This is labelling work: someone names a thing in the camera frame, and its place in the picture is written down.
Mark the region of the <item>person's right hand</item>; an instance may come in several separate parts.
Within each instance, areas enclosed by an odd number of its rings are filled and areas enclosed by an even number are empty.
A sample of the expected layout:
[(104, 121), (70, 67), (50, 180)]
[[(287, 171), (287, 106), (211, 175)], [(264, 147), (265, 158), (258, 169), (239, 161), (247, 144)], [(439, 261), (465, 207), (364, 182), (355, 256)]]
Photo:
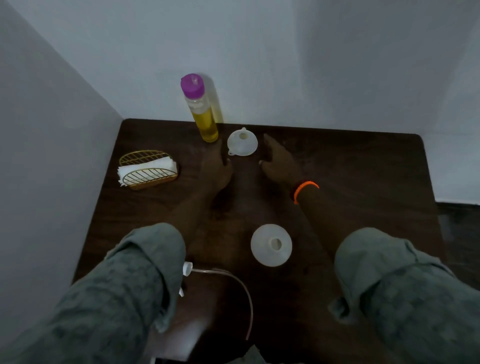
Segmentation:
[(291, 153), (273, 137), (265, 133), (263, 141), (271, 157), (267, 161), (273, 161), (278, 171), (276, 176), (266, 177), (288, 191), (292, 190), (299, 181), (304, 179), (302, 168)]

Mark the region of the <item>person's left hand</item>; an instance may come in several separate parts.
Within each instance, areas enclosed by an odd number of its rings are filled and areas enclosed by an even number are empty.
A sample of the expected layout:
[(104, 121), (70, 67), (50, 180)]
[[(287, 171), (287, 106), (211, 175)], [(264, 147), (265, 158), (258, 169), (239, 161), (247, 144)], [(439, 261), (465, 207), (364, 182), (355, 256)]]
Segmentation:
[(219, 139), (208, 146), (201, 162), (199, 177), (197, 179), (201, 191), (210, 196), (216, 196), (230, 183), (231, 179), (223, 178), (223, 166), (226, 160), (222, 155), (223, 140)]

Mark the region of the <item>person's left forearm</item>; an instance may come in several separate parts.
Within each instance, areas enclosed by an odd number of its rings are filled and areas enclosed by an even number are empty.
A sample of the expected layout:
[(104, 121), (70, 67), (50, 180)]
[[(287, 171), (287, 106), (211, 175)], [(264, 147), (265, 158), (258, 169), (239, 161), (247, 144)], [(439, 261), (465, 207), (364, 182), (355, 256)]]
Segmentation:
[(219, 191), (201, 186), (165, 215), (162, 223), (173, 226), (181, 234), (185, 249), (188, 251), (213, 202), (220, 198), (229, 199), (230, 194), (231, 188), (228, 186)]

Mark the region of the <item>person's right forearm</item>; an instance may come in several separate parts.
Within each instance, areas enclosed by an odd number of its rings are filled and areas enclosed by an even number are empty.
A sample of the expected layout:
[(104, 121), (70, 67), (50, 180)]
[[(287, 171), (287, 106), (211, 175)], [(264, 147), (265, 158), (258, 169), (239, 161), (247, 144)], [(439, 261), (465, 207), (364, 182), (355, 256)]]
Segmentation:
[(341, 243), (361, 224), (336, 204), (322, 189), (305, 187), (298, 195), (298, 205), (332, 259)]

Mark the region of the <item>small white funnel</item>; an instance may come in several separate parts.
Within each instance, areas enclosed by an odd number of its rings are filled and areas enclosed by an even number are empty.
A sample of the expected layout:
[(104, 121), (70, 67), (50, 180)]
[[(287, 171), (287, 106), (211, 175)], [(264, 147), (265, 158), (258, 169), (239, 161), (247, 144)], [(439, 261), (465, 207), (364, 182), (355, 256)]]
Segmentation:
[(245, 127), (231, 133), (227, 139), (229, 156), (245, 157), (252, 155), (258, 148), (255, 134)]

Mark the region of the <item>orange wristband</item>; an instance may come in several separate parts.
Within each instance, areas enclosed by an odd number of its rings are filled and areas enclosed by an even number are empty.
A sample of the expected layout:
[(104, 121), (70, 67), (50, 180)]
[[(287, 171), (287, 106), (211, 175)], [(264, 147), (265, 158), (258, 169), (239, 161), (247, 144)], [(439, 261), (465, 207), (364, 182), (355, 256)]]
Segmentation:
[(298, 205), (298, 195), (307, 186), (313, 186), (319, 189), (319, 185), (312, 180), (301, 180), (291, 190), (290, 197), (294, 204)]

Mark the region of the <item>clear bottle with purple cap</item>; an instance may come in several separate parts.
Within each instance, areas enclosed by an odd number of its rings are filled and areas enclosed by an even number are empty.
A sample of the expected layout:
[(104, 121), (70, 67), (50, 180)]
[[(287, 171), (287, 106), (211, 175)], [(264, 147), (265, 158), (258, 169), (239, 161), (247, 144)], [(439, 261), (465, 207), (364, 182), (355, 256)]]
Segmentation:
[(180, 87), (203, 141), (217, 141), (219, 132), (201, 75), (190, 73), (183, 76)]

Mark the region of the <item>large white funnel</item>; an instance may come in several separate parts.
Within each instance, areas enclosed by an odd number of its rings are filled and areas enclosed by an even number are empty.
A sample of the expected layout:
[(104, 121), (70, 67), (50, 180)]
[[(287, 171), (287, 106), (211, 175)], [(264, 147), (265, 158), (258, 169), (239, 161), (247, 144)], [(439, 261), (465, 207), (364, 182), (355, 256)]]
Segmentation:
[(276, 224), (261, 225), (250, 240), (250, 249), (255, 259), (267, 267), (285, 264), (292, 253), (292, 239), (288, 232)]

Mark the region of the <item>clear tube with white cap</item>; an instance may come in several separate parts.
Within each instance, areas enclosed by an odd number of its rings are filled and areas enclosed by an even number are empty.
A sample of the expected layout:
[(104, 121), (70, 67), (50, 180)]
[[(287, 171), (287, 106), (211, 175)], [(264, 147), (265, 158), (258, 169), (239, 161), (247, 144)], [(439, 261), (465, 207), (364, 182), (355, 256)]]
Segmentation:
[(234, 279), (238, 284), (241, 285), (245, 294), (247, 295), (247, 299), (249, 303), (249, 326), (248, 326), (246, 337), (245, 337), (245, 340), (249, 341), (251, 332), (253, 329), (253, 324), (254, 324), (254, 305), (253, 305), (253, 301), (252, 301), (252, 297), (249, 292), (249, 289), (247, 288), (245, 283), (228, 270), (220, 269), (220, 268), (200, 269), (200, 268), (195, 268), (193, 262), (190, 262), (190, 261), (184, 262), (182, 266), (183, 276), (188, 277), (193, 272), (200, 273), (200, 274), (221, 275), (221, 276), (229, 277)]

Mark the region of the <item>grey-green left shirt sleeve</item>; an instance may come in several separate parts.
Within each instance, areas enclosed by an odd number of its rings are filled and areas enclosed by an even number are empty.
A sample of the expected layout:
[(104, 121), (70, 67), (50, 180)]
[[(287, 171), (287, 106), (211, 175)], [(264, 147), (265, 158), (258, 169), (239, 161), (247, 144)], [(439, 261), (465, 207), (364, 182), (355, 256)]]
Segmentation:
[(154, 324), (168, 328), (183, 279), (181, 233), (133, 230), (53, 312), (3, 349), (0, 364), (137, 364)]

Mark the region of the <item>grey-green shirt sleeve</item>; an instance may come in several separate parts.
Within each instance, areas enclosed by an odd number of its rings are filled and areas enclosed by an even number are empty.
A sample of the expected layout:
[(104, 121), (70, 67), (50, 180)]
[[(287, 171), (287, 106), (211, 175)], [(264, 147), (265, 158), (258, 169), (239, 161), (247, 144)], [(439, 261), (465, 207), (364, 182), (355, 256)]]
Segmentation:
[(334, 318), (365, 317), (398, 361), (480, 364), (480, 290), (438, 258), (365, 227), (339, 245), (334, 272), (343, 293), (329, 306)]
[(183, 279), (181, 233), (133, 230), (53, 312), (3, 349), (0, 364), (137, 364), (154, 324), (168, 328)]

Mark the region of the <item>grey-green right shirt sleeve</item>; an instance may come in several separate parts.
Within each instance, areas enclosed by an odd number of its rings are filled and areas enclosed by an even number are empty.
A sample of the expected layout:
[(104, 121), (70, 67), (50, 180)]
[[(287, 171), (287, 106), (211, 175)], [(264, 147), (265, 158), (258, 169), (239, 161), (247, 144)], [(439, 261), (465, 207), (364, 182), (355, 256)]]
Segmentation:
[(334, 318), (365, 317), (398, 361), (480, 364), (480, 290), (438, 258), (365, 227), (339, 245), (334, 272), (343, 293), (329, 306)]

